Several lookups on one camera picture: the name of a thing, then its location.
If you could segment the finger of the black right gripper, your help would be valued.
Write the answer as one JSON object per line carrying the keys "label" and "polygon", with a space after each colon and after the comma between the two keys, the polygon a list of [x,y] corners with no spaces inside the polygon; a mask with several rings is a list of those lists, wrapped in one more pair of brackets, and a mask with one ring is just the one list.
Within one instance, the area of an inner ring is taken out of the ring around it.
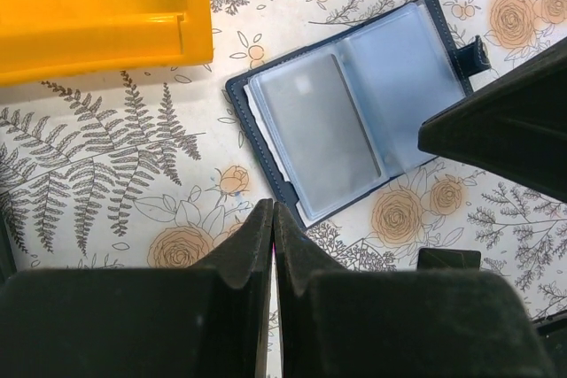
{"label": "finger of the black right gripper", "polygon": [[566,41],[426,120],[420,150],[566,199]]}
{"label": "finger of the black right gripper", "polygon": [[417,269],[470,269],[478,270],[481,253],[472,250],[452,250],[445,248],[422,248],[418,252]]}

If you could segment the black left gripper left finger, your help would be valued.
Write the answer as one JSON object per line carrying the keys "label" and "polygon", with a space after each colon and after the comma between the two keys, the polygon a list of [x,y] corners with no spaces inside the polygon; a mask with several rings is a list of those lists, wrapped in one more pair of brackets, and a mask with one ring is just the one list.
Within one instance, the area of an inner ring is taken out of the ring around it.
{"label": "black left gripper left finger", "polygon": [[262,377],[274,205],[187,268],[38,269],[1,288],[4,377]]}

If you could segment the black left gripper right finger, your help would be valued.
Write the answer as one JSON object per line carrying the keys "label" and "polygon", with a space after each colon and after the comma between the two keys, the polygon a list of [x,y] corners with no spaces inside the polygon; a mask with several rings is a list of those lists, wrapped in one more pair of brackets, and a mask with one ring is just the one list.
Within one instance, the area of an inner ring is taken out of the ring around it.
{"label": "black left gripper right finger", "polygon": [[500,276],[355,272],[273,216],[286,377],[550,377],[554,366]]}

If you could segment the blue leather card holder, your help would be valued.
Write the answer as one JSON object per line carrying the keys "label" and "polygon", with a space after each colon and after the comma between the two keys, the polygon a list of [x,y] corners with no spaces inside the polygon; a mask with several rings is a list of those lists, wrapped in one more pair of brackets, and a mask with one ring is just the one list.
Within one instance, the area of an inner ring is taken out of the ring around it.
{"label": "blue leather card holder", "polygon": [[413,0],[225,89],[276,199],[310,228],[429,162],[420,126],[490,66],[479,36],[456,45],[439,0]]}

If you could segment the black card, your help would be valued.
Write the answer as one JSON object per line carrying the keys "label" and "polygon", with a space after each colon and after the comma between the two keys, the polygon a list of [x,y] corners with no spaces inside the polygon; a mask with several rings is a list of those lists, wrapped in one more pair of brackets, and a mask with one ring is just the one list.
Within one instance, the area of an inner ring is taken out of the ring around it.
{"label": "black card", "polygon": [[249,80],[249,90],[310,220],[379,183],[381,171],[334,54],[270,68]]}

